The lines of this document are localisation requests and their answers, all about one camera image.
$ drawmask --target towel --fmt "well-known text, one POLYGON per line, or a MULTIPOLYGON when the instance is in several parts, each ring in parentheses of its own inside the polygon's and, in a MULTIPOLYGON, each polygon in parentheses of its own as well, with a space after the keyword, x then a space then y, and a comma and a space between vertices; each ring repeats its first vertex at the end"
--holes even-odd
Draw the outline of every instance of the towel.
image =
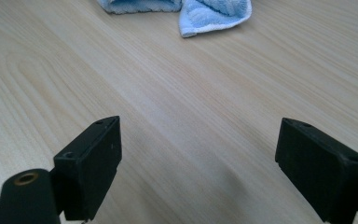
POLYGON ((182 37, 223 30, 240 24, 252 14, 251 0, 98 0, 109 13, 180 11, 182 37))

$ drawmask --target light blue cloth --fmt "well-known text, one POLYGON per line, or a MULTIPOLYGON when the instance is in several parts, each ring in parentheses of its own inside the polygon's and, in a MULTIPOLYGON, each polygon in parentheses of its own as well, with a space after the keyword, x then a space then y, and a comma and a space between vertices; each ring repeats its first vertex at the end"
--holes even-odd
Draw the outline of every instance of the light blue cloth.
POLYGON ((179 11, 182 37, 240 24, 252 14, 251 0, 98 0, 101 7, 116 14, 179 11))

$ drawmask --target light wood surface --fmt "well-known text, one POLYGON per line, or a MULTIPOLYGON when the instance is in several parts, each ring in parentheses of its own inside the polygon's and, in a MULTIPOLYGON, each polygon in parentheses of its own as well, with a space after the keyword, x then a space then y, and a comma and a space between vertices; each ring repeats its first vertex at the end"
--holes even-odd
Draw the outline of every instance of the light wood surface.
POLYGON ((183 39, 178 13, 0 0, 0 188, 120 115, 123 161, 91 223, 322 223, 275 147, 287 117, 358 151, 358 1, 253 7, 183 39))

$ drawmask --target wood grain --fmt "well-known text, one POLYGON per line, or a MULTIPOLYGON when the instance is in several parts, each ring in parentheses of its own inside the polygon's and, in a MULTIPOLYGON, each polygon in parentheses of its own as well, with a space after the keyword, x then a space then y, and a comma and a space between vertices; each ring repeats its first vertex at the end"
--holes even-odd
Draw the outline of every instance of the wood grain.
POLYGON ((253 7, 183 39, 177 13, 0 0, 0 188, 120 115, 123 161, 92 223, 322 223, 275 147, 288 117, 358 151, 358 1, 253 7))

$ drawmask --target table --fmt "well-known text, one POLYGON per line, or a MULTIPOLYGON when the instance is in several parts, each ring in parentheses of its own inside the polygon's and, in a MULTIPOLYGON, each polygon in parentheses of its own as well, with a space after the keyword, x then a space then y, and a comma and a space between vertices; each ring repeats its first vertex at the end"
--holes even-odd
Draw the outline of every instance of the table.
POLYGON ((0 0, 0 188, 119 115, 123 161, 91 223, 322 223, 274 155, 282 118, 358 151, 358 1, 253 9, 183 39, 178 13, 0 0))

